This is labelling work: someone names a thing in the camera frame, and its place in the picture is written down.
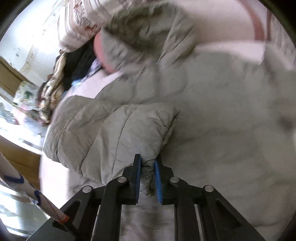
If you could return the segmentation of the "striped floral folded quilt back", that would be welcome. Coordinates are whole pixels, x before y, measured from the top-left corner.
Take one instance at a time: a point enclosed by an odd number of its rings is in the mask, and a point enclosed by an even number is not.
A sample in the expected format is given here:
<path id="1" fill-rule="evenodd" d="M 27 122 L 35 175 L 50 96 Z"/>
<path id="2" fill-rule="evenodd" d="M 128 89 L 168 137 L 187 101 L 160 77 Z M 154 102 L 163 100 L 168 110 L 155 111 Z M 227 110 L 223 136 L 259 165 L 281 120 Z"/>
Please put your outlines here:
<path id="1" fill-rule="evenodd" d="M 69 1 L 58 18 L 61 50 L 73 52 L 90 39 L 113 15 L 122 9 L 146 4 L 148 1 L 74 0 Z"/>

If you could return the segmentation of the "floral printed bag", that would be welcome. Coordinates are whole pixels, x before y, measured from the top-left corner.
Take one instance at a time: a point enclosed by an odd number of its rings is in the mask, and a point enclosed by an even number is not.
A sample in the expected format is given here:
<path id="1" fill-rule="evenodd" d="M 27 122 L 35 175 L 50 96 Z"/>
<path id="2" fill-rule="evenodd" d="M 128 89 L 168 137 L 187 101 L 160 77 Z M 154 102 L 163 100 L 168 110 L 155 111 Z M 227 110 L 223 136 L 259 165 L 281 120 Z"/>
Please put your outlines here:
<path id="1" fill-rule="evenodd" d="M 24 110 L 39 110 L 38 107 L 39 87 L 27 81 L 22 81 L 13 98 L 14 105 Z"/>

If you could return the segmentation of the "brown beige patterned blanket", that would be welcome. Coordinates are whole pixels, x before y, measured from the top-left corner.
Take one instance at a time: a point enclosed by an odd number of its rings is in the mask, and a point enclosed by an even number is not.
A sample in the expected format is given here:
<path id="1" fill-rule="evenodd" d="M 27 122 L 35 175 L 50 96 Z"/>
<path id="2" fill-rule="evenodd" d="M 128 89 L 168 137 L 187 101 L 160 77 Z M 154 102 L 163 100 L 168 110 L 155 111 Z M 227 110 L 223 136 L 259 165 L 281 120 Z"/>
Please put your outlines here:
<path id="1" fill-rule="evenodd" d="M 65 91 L 63 86 L 64 67 L 67 53 L 60 51 L 56 59 L 53 73 L 48 75 L 48 80 L 39 89 L 37 106 L 41 122 L 48 125 L 51 121 L 53 111 L 60 102 Z"/>

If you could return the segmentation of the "pink rolled quilt back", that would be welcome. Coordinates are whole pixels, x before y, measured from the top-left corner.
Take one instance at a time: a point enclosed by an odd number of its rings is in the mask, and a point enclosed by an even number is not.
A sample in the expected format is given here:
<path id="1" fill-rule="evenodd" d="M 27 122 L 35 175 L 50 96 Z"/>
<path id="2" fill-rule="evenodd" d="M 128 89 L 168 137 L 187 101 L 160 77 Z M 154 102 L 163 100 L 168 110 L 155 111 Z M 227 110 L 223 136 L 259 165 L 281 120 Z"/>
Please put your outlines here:
<path id="1" fill-rule="evenodd" d="M 261 63 L 258 1 L 152 1 L 117 12 L 94 39 L 109 73 L 181 75 L 229 61 Z"/>

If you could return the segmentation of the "olive green hooded puffer jacket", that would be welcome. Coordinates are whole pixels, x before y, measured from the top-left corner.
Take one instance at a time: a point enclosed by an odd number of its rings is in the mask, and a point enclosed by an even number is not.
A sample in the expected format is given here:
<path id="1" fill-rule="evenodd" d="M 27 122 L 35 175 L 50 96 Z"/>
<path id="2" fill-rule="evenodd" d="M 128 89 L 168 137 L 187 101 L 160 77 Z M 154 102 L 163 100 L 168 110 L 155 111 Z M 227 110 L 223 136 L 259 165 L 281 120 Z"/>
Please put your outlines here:
<path id="1" fill-rule="evenodd" d="M 213 185 L 265 240 L 295 213 L 295 72 L 265 60 L 198 53 L 180 7 L 122 9 L 97 35 L 119 77 L 95 98 L 57 110 L 45 155 L 75 173 L 74 189 L 106 185 L 142 158 L 140 201 L 122 209 L 121 240 L 173 240 L 173 208 L 156 201 L 154 161 L 194 186 Z"/>

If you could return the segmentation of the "black clothes pile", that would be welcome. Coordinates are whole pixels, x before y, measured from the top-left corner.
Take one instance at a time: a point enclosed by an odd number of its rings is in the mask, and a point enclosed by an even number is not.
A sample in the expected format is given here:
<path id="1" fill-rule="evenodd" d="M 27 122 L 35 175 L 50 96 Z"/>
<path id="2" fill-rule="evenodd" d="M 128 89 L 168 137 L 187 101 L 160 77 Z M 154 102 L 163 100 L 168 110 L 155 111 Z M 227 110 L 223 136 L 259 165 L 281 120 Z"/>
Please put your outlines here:
<path id="1" fill-rule="evenodd" d="M 63 68 L 64 77 L 62 79 L 65 91 L 70 89 L 73 81 L 84 78 L 89 71 L 96 58 L 93 50 L 93 41 L 94 38 L 89 40 L 79 49 L 67 53 L 66 63 Z"/>

